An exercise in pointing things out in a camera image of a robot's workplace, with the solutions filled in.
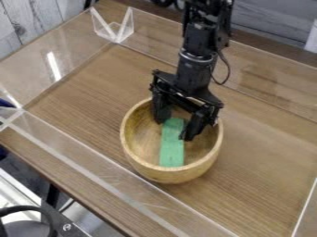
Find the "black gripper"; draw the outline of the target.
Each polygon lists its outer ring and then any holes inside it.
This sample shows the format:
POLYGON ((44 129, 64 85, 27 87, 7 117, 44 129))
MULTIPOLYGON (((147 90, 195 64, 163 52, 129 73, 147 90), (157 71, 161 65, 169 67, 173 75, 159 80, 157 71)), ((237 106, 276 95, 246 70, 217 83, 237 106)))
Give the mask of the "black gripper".
POLYGON ((173 105, 191 113, 178 136, 186 142, 201 134, 207 125, 216 125, 220 110, 225 106, 209 90, 217 58, 216 53, 209 56, 191 56, 182 52, 175 74, 158 69, 153 71, 150 91, 154 120, 161 124, 171 117, 173 105))

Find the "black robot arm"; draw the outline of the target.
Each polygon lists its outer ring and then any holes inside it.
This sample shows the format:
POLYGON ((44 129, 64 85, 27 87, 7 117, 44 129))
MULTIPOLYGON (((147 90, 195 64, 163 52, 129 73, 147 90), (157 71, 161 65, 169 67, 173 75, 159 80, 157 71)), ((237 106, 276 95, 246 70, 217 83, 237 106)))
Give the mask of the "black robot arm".
POLYGON ((179 138, 190 141, 207 125, 217 124, 221 99, 209 90, 216 82, 213 71, 224 59, 222 49, 232 37, 234 0, 185 0, 183 44, 174 74, 154 70, 150 84, 153 116, 157 123, 171 117, 171 108, 179 106, 191 114, 179 138))

